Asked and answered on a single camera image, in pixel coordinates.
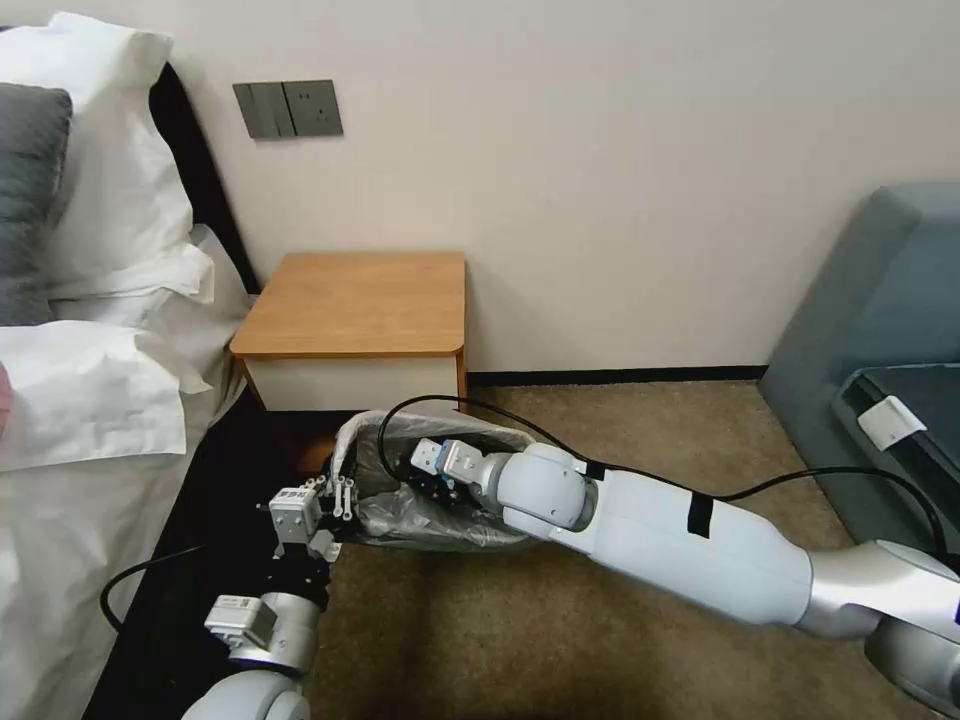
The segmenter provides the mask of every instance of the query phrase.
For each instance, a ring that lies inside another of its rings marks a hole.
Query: black tape
[[[690,497],[690,511],[687,513],[687,532],[709,539],[712,516],[713,498],[694,491]]]
[[[603,480],[606,472],[607,466],[603,463],[598,463],[596,460],[587,460],[587,470],[583,474],[591,480]]]

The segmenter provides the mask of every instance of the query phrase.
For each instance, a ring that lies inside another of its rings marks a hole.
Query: nightstand
[[[466,392],[461,252],[287,255],[233,338],[267,410]]]

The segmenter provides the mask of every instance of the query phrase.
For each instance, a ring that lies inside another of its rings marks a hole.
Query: plastic bag
[[[357,515],[363,528],[357,538],[360,542],[467,552],[506,548],[528,539],[483,508],[442,507],[391,477],[377,452],[377,433],[384,415],[382,410],[371,410],[344,423],[337,433],[330,463],[333,474],[347,475],[356,483],[360,498]],[[384,450],[387,460],[398,464],[408,461],[413,444],[420,438],[464,436],[517,451],[533,442],[521,430],[469,415],[398,413],[390,419]]]

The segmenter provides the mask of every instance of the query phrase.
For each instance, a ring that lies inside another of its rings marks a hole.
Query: wall switch panel
[[[250,137],[262,140],[295,136],[281,83],[234,85],[233,92]]]
[[[233,92],[254,140],[343,135],[333,80],[238,83]]]
[[[283,92],[298,137],[343,135],[333,80],[285,82]]]

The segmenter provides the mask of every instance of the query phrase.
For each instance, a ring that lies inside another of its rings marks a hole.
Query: beige carpet
[[[802,467],[750,383],[484,393],[578,450],[711,492]],[[812,481],[746,502],[806,548],[849,543]],[[853,643],[753,629],[553,546],[350,546],[320,625],[314,718],[929,718]]]

